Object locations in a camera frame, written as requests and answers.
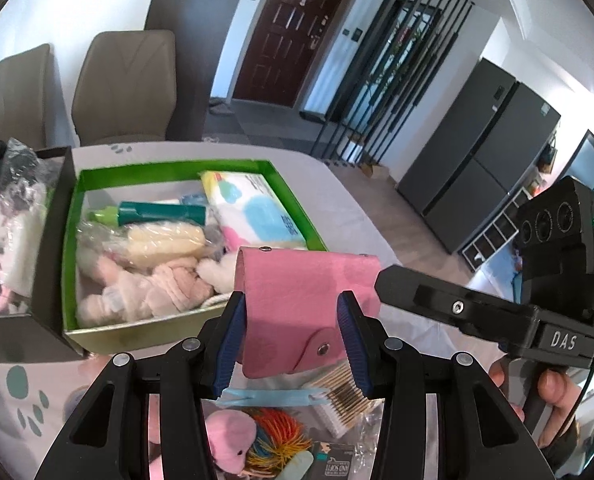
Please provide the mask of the black storage box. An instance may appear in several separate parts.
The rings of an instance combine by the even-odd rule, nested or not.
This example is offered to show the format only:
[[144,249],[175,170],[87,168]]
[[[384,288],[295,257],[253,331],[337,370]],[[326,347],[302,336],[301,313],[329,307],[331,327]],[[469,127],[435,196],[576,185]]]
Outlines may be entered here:
[[0,363],[75,360],[62,329],[72,153],[36,152],[16,139],[0,149]]

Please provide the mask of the green storage box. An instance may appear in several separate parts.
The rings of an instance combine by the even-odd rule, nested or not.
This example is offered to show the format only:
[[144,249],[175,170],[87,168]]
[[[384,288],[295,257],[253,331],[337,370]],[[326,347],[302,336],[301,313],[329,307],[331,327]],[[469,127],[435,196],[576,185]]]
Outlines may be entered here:
[[[296,196],[267,160],[206,159],[83,170],[74,187],[64,241],[64,333],[78,347],[114,354],[198,334],[224,307],[234,275],[200,180],[204,171],[261,174],[306,240],[325,245]],[[90,210],[122,202],[204,205],[209,219],[103,226]]]

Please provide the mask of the black slat room divider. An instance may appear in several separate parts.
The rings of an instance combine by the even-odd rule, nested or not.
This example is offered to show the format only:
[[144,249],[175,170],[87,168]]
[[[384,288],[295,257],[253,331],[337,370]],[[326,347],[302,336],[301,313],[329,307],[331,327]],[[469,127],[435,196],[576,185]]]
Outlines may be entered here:
[[333,165],[379,164],[474,6],[474,0],[384,0],[321,119],[310,155]]

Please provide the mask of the dark brown door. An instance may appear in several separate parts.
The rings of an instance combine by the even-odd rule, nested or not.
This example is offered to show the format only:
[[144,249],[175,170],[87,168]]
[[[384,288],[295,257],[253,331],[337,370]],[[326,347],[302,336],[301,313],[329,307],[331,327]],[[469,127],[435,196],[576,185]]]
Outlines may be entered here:
[[263,0],[240,55],[235,100],[289,107],[306,102],[355,0]]

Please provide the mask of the yellow blue tissue pack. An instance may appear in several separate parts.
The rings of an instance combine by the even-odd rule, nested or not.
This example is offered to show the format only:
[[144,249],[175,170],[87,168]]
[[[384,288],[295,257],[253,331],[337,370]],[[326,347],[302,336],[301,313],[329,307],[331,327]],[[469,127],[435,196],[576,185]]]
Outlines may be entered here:
[[306,249],[306,240],[261,174],[200,174],[229,252],[242,246]]

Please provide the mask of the beige chair right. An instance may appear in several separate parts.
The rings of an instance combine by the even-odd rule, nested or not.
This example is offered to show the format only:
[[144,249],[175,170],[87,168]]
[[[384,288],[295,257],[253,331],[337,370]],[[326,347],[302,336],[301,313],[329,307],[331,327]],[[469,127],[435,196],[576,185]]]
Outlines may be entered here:
[[173,32],[101,32],[93,39],[71,107],[83,146],[163,141],[175,107]]

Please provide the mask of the colourful rubber band bundle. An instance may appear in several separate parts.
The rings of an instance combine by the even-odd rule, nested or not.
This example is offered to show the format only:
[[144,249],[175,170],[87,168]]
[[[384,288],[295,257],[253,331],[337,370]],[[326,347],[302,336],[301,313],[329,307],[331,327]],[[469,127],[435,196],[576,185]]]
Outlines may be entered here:
[[276,477],[298,453],[310,450],[306,428],[290,413],[280,408],[245,408],[244,412],[257,428],[245,471]]

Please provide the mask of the dark grey refrigerator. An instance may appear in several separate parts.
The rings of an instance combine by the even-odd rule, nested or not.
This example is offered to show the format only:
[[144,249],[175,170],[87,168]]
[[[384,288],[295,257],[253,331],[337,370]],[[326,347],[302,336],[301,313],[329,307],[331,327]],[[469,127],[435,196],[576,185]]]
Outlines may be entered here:
[[551,140],[560,114],[483,58],[398,184],[443,248],[464,248]]

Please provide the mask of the pink plush elephant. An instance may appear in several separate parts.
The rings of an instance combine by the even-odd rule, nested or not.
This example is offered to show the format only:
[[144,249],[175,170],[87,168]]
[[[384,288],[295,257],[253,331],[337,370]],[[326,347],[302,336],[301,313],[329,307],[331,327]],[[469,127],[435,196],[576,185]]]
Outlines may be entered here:
[[257,437],[254,419],[242,411],[219,410],[206,418],[206,433],[216,466],[228,474],[240,474]]

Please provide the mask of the beige chair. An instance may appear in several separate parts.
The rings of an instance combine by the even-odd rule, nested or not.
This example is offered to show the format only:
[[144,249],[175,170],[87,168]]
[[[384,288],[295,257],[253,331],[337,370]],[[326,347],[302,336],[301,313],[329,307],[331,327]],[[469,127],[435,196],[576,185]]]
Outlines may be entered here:
[[42,150],[54,140],[60,90],[52,47],[39,47],[0,62],[0,141],[15,138]]
[[101,32],[93,39],[71,107],[83,146],[163,141],[175,107],[173,32]]

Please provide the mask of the pink snap wallet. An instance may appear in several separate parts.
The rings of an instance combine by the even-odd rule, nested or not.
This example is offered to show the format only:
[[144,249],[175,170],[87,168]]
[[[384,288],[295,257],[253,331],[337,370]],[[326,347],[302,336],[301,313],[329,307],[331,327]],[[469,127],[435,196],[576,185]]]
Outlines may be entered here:
[[337,298],[353,292],[374,318],[382,305],[374,289],[380,270],[379,259],[369,255],[240,248],[234,289],[246,300],[242,374],[298,374],[342,360]]

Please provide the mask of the beige chair left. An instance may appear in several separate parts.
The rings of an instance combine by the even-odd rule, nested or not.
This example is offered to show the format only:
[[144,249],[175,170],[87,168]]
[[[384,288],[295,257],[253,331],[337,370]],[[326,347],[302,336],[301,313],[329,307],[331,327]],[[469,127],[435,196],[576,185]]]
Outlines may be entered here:
[[60,90],[52,47],[39,47],[0,62],[0,141],[15,138],[42,150],[54,140]]

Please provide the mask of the grey cabinet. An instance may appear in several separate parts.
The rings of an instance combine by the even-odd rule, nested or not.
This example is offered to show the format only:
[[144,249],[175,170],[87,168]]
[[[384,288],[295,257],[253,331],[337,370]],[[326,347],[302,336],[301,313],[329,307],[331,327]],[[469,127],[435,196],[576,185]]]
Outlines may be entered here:
[[200,141],[216,69],[239,0],[150,0],[145,28],[175,39],[176,107],[166,139]]

